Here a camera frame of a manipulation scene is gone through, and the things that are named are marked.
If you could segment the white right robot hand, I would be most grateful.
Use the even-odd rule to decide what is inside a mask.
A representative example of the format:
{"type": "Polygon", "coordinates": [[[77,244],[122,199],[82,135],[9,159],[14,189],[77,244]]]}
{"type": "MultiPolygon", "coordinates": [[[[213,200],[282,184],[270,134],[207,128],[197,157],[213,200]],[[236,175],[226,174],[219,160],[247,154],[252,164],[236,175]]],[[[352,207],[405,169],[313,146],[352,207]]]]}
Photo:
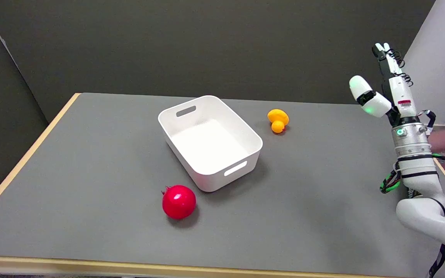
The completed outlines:
{"type": "Polygon", "coordinates": [[[348,83],[353,98],[367,114],[378,118],[386,115],[393,127],[405,124],[403,118],[417,115],[410,91],[413,81],[401,70],[406,62],[388,43],[374,44],[372,52],[382,75],[381,92],[373,90],[363,77],[356,75],[348,83]]]}

